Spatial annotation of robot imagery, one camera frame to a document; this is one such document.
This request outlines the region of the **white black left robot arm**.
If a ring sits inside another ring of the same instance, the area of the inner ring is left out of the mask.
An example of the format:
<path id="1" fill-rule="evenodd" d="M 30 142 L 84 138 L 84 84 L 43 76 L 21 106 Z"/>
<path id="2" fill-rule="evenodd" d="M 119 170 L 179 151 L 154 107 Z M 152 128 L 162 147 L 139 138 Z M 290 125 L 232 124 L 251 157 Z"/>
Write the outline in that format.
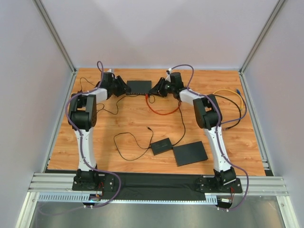
<path id="1" fill-rule="evenodd" d="M 99 83 L 89 91 L 72 94 L 65 107 L 68 123 L 75 132 L 80 171 L 96 171 L 97 163 L 93 149 L 93 133 L 97 122 L 97 103 L 126 94 L 128 85 L 121 76 L 115 76 L 111 71 L 102 74 Z"/>

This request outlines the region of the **black network switch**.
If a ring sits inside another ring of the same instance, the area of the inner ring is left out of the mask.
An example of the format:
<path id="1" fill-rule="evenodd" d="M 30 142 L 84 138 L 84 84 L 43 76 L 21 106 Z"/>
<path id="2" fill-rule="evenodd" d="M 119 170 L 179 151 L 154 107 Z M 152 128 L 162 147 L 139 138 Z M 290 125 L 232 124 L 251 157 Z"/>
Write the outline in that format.
<path id="1" fill-rule="evenodd" d="M 208 160 L 202 141 L 175 146 L 173 153 L 178 167 Z"/>
<path id="2" fill-rule="evenodd" d="M 128 80 L 127 95 L 146 95 L 152 88 L 152 82 L 148 80 Z"/>

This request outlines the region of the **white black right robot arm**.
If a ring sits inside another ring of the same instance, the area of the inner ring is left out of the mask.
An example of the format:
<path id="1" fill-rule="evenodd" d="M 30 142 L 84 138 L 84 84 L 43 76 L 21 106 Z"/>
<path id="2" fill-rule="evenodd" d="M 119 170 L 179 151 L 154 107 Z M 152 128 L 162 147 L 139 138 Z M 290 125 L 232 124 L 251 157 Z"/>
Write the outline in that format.
<path id="1" fill-rule="evenodd" d="M 232 184 L 237 180 L 236 172 L 230 162 L 222 137 L 222 114 L 214 95 L 201 95 L 185 87 L 180 72 L 167 71 L 167 77 L 160 78 L 158 83 L 145 95 L 166 97 L 172 94 L 180 102 L 194 107 L 196 122 L 204 130 L 213 155 L 215 180 L 219 186 Z"/>

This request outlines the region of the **small black box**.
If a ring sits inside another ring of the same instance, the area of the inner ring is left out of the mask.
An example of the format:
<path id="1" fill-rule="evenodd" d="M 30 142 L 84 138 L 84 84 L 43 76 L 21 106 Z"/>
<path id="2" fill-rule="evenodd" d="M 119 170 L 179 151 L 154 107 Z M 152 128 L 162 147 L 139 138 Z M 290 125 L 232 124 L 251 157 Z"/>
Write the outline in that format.
<path id="1" fill-rule="evenodd" d="M 156 142 L 151 143 L 151 150 L 154 156 L 159 155 L 163 152 L 169 151 L 173 148 L 173 145 L 169 138 L 165 138 Z"/>

